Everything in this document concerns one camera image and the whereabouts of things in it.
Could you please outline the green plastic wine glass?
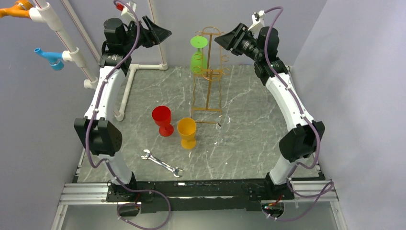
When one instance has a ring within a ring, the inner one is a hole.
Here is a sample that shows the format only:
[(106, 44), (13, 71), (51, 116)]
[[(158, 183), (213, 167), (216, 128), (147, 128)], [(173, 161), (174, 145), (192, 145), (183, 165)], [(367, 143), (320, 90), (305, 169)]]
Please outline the green plastic wine glass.
[(207, 67), (203, 48), (208, 45), (208, 40), (204, 36), (195, 36), (190, 40), (190, 43), (192, 47), (197, 49), (191, 57), (190, 70), (193, 74), (200, 74)]

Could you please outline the red plastic wine glass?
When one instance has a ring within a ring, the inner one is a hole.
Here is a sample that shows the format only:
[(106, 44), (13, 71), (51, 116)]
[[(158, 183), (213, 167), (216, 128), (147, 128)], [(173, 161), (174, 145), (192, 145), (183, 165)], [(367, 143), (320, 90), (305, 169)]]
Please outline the red plastic wine glass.
[(152, 118), (156, 125), (159, 126), (159, 134), (163, 137), (169, 137), (174, 132), (171, 125), (171, 110), (166, 106), (158, 106), (152, 111)]

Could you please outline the clear wine glass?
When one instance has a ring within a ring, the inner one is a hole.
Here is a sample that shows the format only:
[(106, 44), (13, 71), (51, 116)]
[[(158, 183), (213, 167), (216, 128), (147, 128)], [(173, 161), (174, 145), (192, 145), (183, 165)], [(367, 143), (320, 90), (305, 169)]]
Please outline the clear wine glass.
[(226, 134), (229, 131), (231, 118), (228, 115), (220, 115), (216, 120), (217, 136), (214, 138), (214, 145), (216, 147), (223, 147), (226, 145)]

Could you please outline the orange plastic wine glass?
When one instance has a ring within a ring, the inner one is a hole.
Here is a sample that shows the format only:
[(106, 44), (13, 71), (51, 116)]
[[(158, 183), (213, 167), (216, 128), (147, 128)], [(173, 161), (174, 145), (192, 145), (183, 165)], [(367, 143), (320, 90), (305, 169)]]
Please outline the orange plastic wine glass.
[(186, 150), (191, 150), (196, 145), (196, 122), (190, 118), (182, 118), (177, 125), (177, 131), (180, 135), (180, 144)]

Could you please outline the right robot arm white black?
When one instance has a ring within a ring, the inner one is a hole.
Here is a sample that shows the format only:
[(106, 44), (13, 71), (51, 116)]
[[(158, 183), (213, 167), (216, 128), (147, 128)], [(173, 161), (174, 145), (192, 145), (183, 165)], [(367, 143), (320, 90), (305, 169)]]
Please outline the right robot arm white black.
[(245, 55), (254, 61), (254, 71), (279, 106), (285, 119), (288, 133), (280, 140), (280, 157), (268, 173), (271, 180), (264, 185), (264, 194), (270, 199), (282, 193), (282, 184), (291, 177), (293, 168), (319, 150), (325, 131), (321, 121), (315, 121), (300, 101), (289, 75), (289, 71), (278, 57), (279, 33), (265, 26), (258, 37), (240, 23), (227, 34), (215, 38), (220, 47), (236, 56)]

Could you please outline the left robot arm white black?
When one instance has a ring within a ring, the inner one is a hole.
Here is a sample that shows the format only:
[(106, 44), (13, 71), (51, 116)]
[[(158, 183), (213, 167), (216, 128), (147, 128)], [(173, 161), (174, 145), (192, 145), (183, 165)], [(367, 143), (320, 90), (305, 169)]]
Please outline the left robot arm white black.
[(138, 188), (134, 173), (120, 153), (122, 133), (111, 122), (118, 91), (130, 69), (133, 51), (140, 46), (159, 45), (172, 35), (172, 31), (156, 25), (147, 16), (142, 19), (145, 27), (139, 21), (125, 24), (119, 18), (104, 22), (106, 40), (102, 44), (95, 94), (84, 117), (74, 122), (91, 167), (104, 164), (112, 176), (111, 184), (125, 201), (134, 200)]

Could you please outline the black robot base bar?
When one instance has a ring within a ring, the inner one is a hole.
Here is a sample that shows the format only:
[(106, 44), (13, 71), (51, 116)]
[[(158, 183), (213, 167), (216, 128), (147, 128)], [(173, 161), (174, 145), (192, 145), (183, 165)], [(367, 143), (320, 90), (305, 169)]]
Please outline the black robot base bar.
[(270, 179), (226, 179), (191, 181), (137, 181), (129, 192), (109, 184), (107, 202), (139, 202), (142, 213), (244, 209), (260, 211), (260, 204), (294, 200), (286, 185)]

